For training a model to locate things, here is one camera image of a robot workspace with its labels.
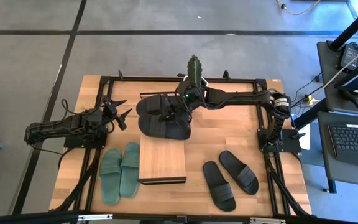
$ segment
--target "floor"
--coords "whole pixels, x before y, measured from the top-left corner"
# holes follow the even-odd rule
[[[296,12],[311,5],[285,2]],[[71,30],[80,4],[0,0],[0,30]],[[353,19],[344,2],[322,1],[296,17],[273,0],[88,0],[79,30],[342,31]],[[0,215],[11,212],[30,152],[24,130],[43,116],[68,40],[67,35],[0,35],[0,141],[5,144],[0,150]],[[120,69],[127,76],[174,76],[186,72],[192,54],[199,56],[205,77],[221,77],[228,70],[233,78],[278,78],[294,97],[319,73],[316,43],[325,40],[333,36],[76,36],[52,120],[62,116],[62,98],[74,107],[83,75],[117,75]],[[358,42],[358,36],[351,41]],[[300,94],[319,86],[312,83]],[[43,148],[61,151],[62,142],[49,139]],[[48,209],[57,161],[57,155],[41,153],[24,213]],[[304,165],[303,171],[315,215],[358,221],[358,185],[337,183],[338,194],[327,194],[321,191],[327,187],[323,168]]]

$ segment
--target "green slide sandal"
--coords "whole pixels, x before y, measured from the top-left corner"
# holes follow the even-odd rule
[[[123,197],[135,197],[139,183],[139,152],[140,146],[130,142],[125,147],[124,156],[121,162],[121,183],[119,193]]]
[[[106,205],[115,205],[119,201],[119,184],[121,179],[121,151],[108,150],[100,164],[102,200]]]

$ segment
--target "yellow cable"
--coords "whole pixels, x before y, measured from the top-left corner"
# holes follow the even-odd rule
[[[291,15],[299,16],[300,14],[303,14],[303,13],[309,11],[310,9],[314,8],[320,1],[321,1],[321,0],[317,0],[312,6],[310,6],[310,8],[308,8],[307,10],[305,10],[305,11],[303,11],[303,12],[300,12],[300,13],[293,13],[293,12],[289,11],[286,6],[284,6],[284,9],[285,9],[289,14],[291,14]],[[281,0],[277,0],[277,2],[278,2],[280,5],[283,5],[283,3],[281,2]]]

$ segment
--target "slipper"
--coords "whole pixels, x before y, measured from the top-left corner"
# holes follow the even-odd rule
[[[102,200],[106,205],[115,205],[119,201],[119,183],[121,179],[121,151],[108,150],[100,163]]]
[[[243,164],[229,151],[223,151],[219,155],[219,161],[243,191],[250,195],[256,194],[259,183],[249,166]]]
[[[121,162],[121,183],[119,193],[123,197],[134,197],[139,183],[139,152],[140,146],[130,142],[125,147],[125,153]]]
[[[177,113],[183,119],[174,119],[171,121],[159,121],[160,115],[141,114],[139,116],[139,129],[143,134],[149,137],[167,138],[176,140],[186,140],[190,138],[191,129],[189,113]]]
[[[174,106],[179,105],[179,101],[176,96],[167,96],[167,100],[169,103]],[[166,101],[162,97],[162,95],[154,95],[149,96],[144,99],[141,99],[136,105],[136,113],[138,115],[147,113],[152,115],[162,114],[162,110],[166,107]]]
[[[215,162],[206,162],[203,166],[204,176],[211,192],[214,204],[222,211],[231,212],[236,209],[236,201],[229,183],[223,178]]]

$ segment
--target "wooden table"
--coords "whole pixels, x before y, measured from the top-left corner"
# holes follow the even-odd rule
[[[76,112],[94,107],[100,78],[97,75],[84,76],[76,102]],[[267,80],[267,84],[268,88],[283,91],[280,80]],[[128,142],[140,142],[141,132],[137,125],[138,115],[135,112],[136,104],[140,100],[140,92],[173,91],[177,85],[176,82],[114,82],[112,99],[127,100],[126,103],[118,107],[119,113],[121,114],[129,108],[134,110],[126,118],[127,129],[125,131],[117,128],[108,135],[101,158],[107,149],[117,147],[123,150]],[[224,91],[253,90],[251,84],[244,83],[210,83],[210,87],[221,88]],[[266,114],[265,111],[263,112],[265,125],[267,125]],[[121,197],[117,205],[110,206],[105,205],[101,200],[101,184],[98,176],[91,211],[160,215],[272,216],[264,158],[259,151],[257,142],[256,130],[258,127],[255,106],[227,106],[214,111],[205,108],[194,110],[191,138],[185,141],[187,175],[185,184],[140,184],[134,198]],[[290,128],[288,120],[285,127]],[[218,156],[223,150],[230,150],[254,171],[259,180],[259,191],[255,195],[244,193],[219,163]],[[84,151],[84,149],[74,149],[62,159],[50,202],[51,209],[59,206],[77,184]],[[287,188],[302,208],[311,213],[298,159],[290,153],[281,153],[280,155]],[[237,203],[237,208],[233,212],[221,211],[214,205],[202,171],[202,166],[207,161],[215,161],[224,178],[230,183]],[[80,208],[85,207],[87,188],[86,185]],[[277,186],[275,186],[275,193],[278,211],[283,213],[282,200]]]

